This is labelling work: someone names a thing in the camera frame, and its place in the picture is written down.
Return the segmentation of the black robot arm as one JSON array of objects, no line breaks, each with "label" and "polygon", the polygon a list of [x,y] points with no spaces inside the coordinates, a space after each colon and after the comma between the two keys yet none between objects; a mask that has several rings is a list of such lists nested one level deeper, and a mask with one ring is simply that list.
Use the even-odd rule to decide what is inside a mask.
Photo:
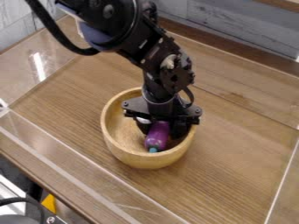
[{"label": "black robot arm", "polygon": [[143,71],[141,95],[121,102],[125,116],[148,133],[153,124],[168,124],[168,135],[184,137],[200,123],[201,109],[188,86],[195,81],[192,60],[157,22],[151,0],[56,0],[79,21],[89,46],[123,56]]}]

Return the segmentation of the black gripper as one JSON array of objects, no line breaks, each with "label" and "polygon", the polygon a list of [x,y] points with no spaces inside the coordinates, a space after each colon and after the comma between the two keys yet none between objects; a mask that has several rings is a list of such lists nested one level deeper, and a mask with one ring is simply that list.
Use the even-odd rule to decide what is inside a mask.
[{"label": "black gripper", "polygon": [[144,135],[156,121],[171,124],[172,139],[184,137],[191,126],[200,123],[201,108],[193,104],[193,97],[187,101],[176,94],[168,101],[155,101],[141,94],[123,100],[121,108]]}]

